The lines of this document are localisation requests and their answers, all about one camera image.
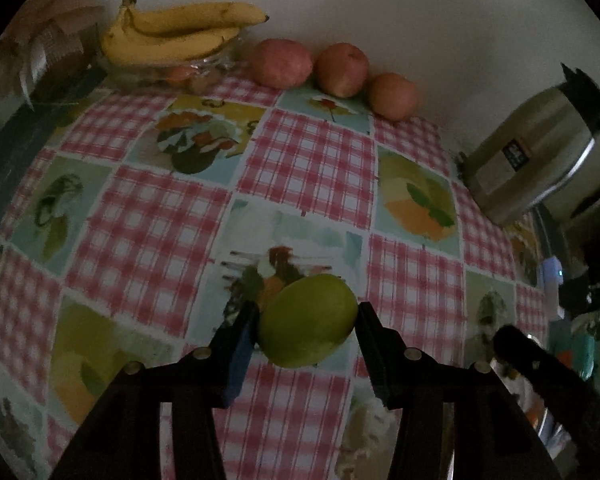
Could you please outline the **checkered fruit-print tablecloth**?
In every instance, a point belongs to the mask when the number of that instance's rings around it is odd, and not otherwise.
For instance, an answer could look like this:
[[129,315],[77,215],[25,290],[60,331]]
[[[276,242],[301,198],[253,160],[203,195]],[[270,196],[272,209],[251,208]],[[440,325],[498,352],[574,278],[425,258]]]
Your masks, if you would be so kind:
[[86,76],[0,137],[0,455],[50,475],[120,367],[178,360],[330,273],[435,359],[480,327],[544,337],[532,223],[483,217],[439,128],[241,76],[205,96]]

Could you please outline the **white power strip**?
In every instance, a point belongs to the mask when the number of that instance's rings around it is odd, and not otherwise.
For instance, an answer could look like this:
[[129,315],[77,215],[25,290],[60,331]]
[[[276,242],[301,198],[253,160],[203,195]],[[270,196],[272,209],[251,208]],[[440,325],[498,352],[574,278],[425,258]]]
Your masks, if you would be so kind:
[[564,282],[564,272],[562,263],[556,256],[543,260],[542,282],[546,317],[550,322],[561,320],[564,317],[564,309],[559,304],[559,287]]

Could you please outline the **pink paper flower bouquet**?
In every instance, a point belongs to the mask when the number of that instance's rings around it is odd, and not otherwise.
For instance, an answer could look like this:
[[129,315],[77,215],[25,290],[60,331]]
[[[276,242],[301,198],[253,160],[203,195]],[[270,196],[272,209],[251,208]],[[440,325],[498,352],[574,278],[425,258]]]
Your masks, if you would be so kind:
[[83,38],[103,13],[93,0],[26,0],[0,37],[0,100],[30,102],[45,74],[85,51]]

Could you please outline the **teal tissue pack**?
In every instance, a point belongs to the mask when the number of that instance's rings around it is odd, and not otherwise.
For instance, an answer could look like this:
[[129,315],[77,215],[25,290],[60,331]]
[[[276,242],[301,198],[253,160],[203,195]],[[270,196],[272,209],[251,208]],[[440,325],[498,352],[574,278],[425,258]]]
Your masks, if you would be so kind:
[[550,322],[548,348],[566,367],[600,389],[600,321],[587,320],[576,330],[566,318]]

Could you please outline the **red apple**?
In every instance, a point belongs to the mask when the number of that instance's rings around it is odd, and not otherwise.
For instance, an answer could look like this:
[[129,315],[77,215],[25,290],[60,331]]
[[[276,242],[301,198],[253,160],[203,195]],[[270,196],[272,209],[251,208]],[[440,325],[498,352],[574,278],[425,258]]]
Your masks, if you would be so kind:
[[368,85],[370,109],[389,122],[403,122],[416,114],[420,94],[416,84],[395,73],[375,76]]
[[287,90],[302,86],[313,72],[310,51],[298,41],[270,38],[260,41],[249,57],[249,75],[261,86]]
[[360,93],[370,72],[366,54],[353,44],[340,42],[323,50],[314,63],[320,89],[330,96],[349,99]]

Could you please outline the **glass fruit bowl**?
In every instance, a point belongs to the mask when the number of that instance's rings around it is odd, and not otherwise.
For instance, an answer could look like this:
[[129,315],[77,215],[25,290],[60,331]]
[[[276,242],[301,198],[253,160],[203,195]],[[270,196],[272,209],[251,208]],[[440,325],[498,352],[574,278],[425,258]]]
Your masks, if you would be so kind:
[[97,62],[106,70],[108,84],[124,92],[155,88],[201,96],[234,72],[242,55],[246,34],[241,32],[205,58],[177,63],[121,66],[99,53]]

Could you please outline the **right red apple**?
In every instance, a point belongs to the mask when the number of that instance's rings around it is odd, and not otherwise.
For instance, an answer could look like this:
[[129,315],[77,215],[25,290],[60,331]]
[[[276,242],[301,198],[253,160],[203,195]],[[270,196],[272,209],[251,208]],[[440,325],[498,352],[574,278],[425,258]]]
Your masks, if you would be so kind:
[[370,109],[389,122],[403,122],[416,114],[420,94],[416,84],[395,73],[375,76],[368,85]]

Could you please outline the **stainless steel round plate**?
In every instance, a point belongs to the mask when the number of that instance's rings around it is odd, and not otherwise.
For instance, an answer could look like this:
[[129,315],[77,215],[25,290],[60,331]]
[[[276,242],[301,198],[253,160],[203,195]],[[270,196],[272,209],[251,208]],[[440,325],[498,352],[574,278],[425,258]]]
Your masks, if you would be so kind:
[[453,404],[448,479],[558,479],[540,430],[545,406],[522,376],[495,362],[462,371]]

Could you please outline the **lower yellow banana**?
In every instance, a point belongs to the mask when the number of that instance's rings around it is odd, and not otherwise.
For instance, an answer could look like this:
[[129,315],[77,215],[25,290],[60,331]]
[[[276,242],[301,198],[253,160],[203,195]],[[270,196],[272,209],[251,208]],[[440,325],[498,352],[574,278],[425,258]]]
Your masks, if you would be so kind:
[[154,37],[135,29],[131,10],[122,8],[102,35],[102,52],[120,66],[166,65],[206,58],[240,34],[237,27],[212,28],[174,37]]

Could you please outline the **upper yellow banana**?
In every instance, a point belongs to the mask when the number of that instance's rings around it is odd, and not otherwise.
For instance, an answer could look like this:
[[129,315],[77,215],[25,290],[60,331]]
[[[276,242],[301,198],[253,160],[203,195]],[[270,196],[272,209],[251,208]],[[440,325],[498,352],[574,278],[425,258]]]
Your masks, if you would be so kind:
[[137,0],[122,0],[122,4],[130,10],[134,27],[149,36],[214,28],[244,28],[268,21],[268,14],[246,2],[189,3],[149,11],[138,10]]

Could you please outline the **stainless steel thermos jug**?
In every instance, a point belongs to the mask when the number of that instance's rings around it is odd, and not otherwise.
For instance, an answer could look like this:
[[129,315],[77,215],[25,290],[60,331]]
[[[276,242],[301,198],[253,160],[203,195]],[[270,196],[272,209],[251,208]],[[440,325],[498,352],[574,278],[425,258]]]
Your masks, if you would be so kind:
[[[520,104],[456,168],[482,213],[507,226],[563,188],[600,138],[600,88],[583,70]],[[600,186],[573,209],[576,218],[600,202]]]

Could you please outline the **middle red apple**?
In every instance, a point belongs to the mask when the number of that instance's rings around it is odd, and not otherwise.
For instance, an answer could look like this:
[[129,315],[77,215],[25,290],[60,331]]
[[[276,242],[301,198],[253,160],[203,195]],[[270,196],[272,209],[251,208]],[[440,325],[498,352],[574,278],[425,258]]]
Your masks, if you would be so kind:
[[353,44],[340,42],[323,50],[314,63],[320,89],[330,96],[349,99],[360,93],[370,72],[366,54]]

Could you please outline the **black power adapter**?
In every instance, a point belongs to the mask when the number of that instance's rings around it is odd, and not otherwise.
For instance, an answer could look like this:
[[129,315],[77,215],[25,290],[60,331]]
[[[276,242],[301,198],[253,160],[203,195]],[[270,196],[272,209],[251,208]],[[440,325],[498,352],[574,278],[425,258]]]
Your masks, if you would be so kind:
[[558,289],[559,305],[570,318],[600,311],[600,283],[582,275],[563,282]]

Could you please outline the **left red apple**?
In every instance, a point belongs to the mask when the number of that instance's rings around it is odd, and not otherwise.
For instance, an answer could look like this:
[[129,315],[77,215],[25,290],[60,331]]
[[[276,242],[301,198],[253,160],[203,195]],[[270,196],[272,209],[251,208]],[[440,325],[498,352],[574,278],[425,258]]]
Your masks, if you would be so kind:
[[249,75],[261,86],[287,90],[302,86],[313,72],[310,51],[298,41],[270,38],[260,41],[249,57]]

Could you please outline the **yellow banana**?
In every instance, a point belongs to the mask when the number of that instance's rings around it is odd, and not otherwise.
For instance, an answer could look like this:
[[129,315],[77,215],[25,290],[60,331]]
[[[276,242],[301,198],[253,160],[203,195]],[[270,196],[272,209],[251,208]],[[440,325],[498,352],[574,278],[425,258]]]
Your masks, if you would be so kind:
[[102,52],[120,66],[166,65],[206,58],[240,34],[237,27],[212,28],[174,37],[154,37],[135,29],[131,10],[122,8],[102,35]]
[[137,0],[122,0],[122,4],[130,10],[134,27],[149,36],[214,28],[244,28],[268,21],[268,14],[246,2],[189,3],[149,11],[138,10]]

